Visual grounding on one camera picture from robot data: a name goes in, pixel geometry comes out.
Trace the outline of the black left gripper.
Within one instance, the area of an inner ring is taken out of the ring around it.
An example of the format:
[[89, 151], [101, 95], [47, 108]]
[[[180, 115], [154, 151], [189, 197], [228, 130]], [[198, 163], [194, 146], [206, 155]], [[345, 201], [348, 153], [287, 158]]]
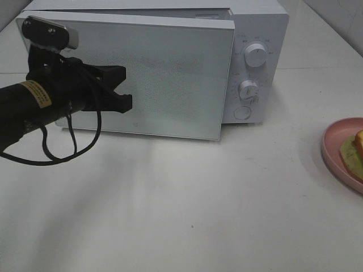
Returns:
[[132, 95], [115, 92], [126, 80], [123, 66], [94, 66], [80, 59], [32, 46], [26, 81], [47, 93], [50, 105], [33, 110], [31, 120], [49, 124], [75, 112], [119, 112], [133, 108]]

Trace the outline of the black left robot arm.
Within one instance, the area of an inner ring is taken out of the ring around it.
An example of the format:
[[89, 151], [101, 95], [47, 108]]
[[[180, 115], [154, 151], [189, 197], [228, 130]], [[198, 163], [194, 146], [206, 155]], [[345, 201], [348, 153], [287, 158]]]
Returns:
[[94, 66], [31, 46], [26, 80], [1, 88], [1, 150], [39, 126], [73, 113], [132, 108], [131, 95], [115, 92], [126, 80], [123, 66]]

